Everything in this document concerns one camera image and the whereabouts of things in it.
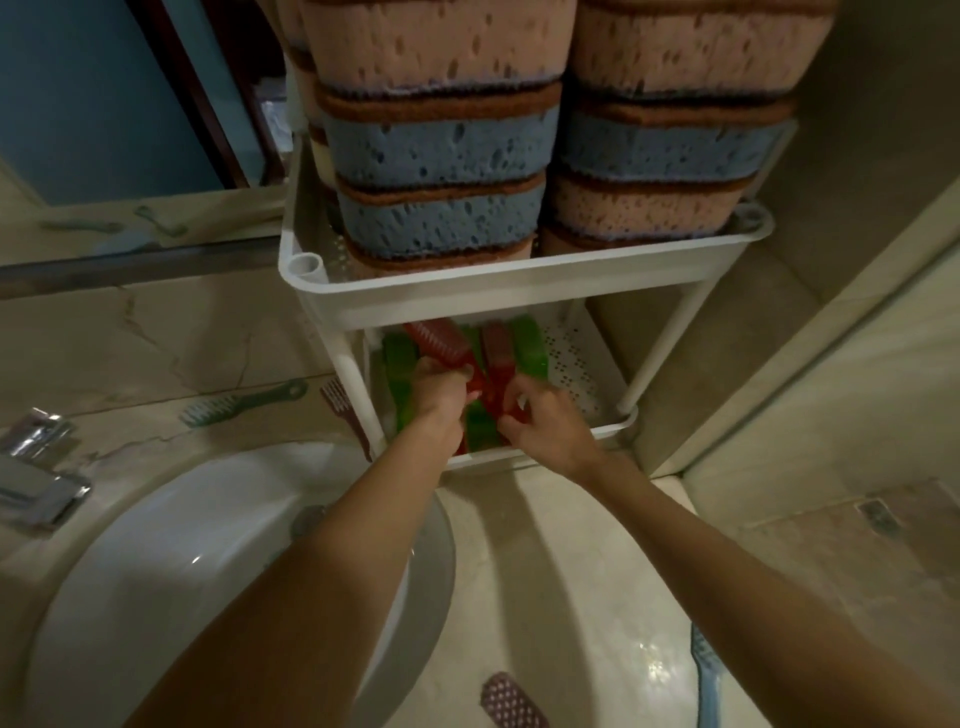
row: countertop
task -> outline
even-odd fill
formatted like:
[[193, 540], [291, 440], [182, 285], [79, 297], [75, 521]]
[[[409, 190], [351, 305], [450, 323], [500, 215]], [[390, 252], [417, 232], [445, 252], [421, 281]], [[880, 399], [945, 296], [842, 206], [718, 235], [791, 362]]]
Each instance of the countertop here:
[[[72, 418], [75, 447], [59, 468], [89, 476], [93, 494], [48, 538], [0, 526], [0, 718], [15, 714], [34, 633], [59, 583], [124, 510], [211, 457], [279, 442], [355, 443], [320, 397], [321, 381], [309, 380], [301, 400], [203, 429], [178, 420], [201, 398]], [[691, 507], [679, 480], [658, 485]], [[592, 498], [540, 467], [448, 473], [438, 496], [457, 548], [452, 603], [390, 728], [489, 728], [480, 689], [501, 670], [553, 728], [696, 724], [689, 620]], [[766, 725], [732, 679], [723, 703], [728, 725]]]

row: floor drain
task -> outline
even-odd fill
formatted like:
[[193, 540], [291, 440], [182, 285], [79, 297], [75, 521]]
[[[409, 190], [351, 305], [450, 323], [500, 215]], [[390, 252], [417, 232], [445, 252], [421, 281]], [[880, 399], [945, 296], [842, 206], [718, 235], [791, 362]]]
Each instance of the floor drain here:
[[887, 508], [887, 504], [877, 498], [858, 503], [856, 506], [870, 527], [880, 536], [893, 538], [900, 534], [900, 524]]

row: perforated shelf bottom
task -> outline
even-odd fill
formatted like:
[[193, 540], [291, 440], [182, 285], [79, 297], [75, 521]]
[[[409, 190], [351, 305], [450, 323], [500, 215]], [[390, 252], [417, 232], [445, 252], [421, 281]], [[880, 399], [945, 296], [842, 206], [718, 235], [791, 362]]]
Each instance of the perforated shelf bottom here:
[[[584, 414], [594, 437], [612, 437], [630, 426], [636, 418], [636, 409], [626, 417], [616, 410], [616, 403], [627, 389], [626, 382], [603, 337], [582, 306], [544, 303], [526, 309], [457, 317], [456, 320], [475, 325], [495, 319], [511, 319], [522, 313], [531, 314], [540, 325], [543, 343], [550, 356], [550, 382], [569, 393]], [[383, 376], [380, 352], [369, 345], [366, 349], [372, 400], [384, 432], [391, 438], [396, 432], [396, 414]], [[460, 468], [517, 455], [520, 455], [519, 451], [512, 448], [480, 450], [452, 458], [448, 467]]]

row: white sink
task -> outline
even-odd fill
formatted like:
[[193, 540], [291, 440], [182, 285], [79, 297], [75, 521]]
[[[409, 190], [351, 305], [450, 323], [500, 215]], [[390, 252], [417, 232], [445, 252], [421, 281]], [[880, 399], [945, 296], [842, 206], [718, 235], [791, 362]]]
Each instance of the white sink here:
[[[193, 638], [367, 468], [359, 449], [290, 443], [211, 460], [141, 500], [70, 571], [40, 627], [28, 726], [120, 726]], [[434, 497], [354, 703], [382, 725], [444, 626], [455, 555]]]

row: red comb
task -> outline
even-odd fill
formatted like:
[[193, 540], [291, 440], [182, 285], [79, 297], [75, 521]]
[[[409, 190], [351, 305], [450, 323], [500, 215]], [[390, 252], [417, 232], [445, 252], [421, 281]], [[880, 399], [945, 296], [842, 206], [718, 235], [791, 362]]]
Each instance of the red comb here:
[[527, 422], [526, 414], [518, 404], [514, 404], [509, 413], [503, 411], [503, 397], [507, 385], [516, 376], [516, 361], [514, 360], [514, 338], [502, 321], [491, 321], [480, 329], [480, 340], [483, 343], [483, 355], [487, 360], [487, 372], [493, 384], [492, 400], [484, 404], [491, 416], [499, 420], [504, 414], [509, 414], [522, 423]]
[[420, 353], [430, 356], [447, 369], [473, 368], [473, 378], [467, 382], [468, 392], [490, 391], [487, 378], [473, 355], [470, 340], [452, 319], [430, 319], [403, 325], [410, 338], [417, 342]]

